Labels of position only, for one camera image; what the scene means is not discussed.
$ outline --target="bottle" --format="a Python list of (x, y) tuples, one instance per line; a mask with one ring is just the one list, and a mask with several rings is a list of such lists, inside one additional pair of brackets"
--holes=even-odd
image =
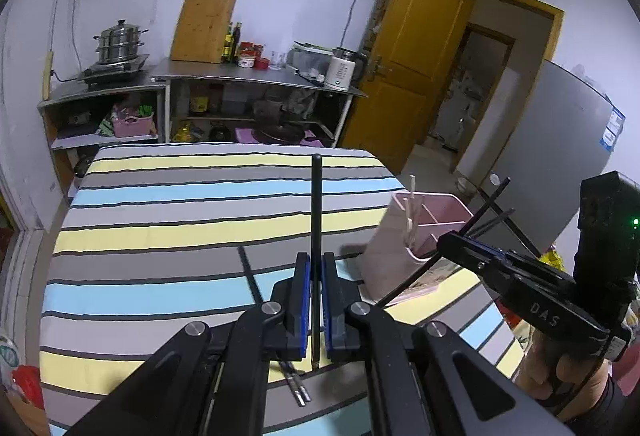
[(222, 62), (229, 62), (229, 53), (231, 52), (231, 42), (233, 41), (233, 28), (234, 22), (229, 23), (229, 28), (226, 31), (225, 47), (222, 50)]
[(238, 60), (238, 46), (240, 45), (240, 27), (242, 23), (237, 22), (231, 38), (231, 50), (229, 51), (229, 62), (236, 62)]

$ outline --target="black sleeve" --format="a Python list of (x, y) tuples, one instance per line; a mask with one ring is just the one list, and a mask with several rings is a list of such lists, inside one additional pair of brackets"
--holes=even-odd
[(625, 397), (611, 377), (593, 408), (583, 415), (567, 422), (576, 436), (610, 436), (617, 431), (620, 413), (625, 405)]

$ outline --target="screw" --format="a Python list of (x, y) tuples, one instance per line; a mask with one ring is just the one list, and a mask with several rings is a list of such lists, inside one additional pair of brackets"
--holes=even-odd
[(260, 309), (267, 315), (276, 315), (280, 313), (282, 306), (280, 306), (279, 302), (269, 301), (264, 303)]
[(362, 301), (356, 301), (351, 305), (351, 312), (354, 315), (366, 315), (371, 311), (371, 307)]
[(187, 332), (187, 334), (191, 335), (192, 337), (202, 335), (204, 333), (204, 330), (206, 329), (207, 325), (202, 321), (193, 321), (184, 327), (184, 330)]
[(444, 337), (447, 333), (447, 327), (438, 321), (431, 321), (427, 324), (427, 333), (432, 337), (437, 337), (438, 339)]

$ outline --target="striped tablecloth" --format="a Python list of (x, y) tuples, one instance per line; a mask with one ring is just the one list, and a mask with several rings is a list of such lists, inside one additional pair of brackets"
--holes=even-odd
[[(323, 155), (323, 250), (342, 277), (401, 184), (365, 151), (200, 143), (100, 150), (58, 236), (40, 333), (40, 372), (58, 436), (192, 320), (218, 325), (252, 305), (237, 246), (264, 297), (310, 243), (310, 155)], [(478, 278), (460, 270), (437, 292), (388, 309), (438, 318), (511, 376), (522, 352)], [(326, 358), (298, 407), (271, 366), (264, 432), (360, 436), (370, 430), (361, 363)], [(310, 371), (309, 359), (296, 363)]]

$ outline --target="wooden cutting board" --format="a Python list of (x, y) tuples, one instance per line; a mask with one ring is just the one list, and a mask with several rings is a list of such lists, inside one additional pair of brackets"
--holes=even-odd
[(171, 59), (220, 62), (236, 0), (184, 0)]

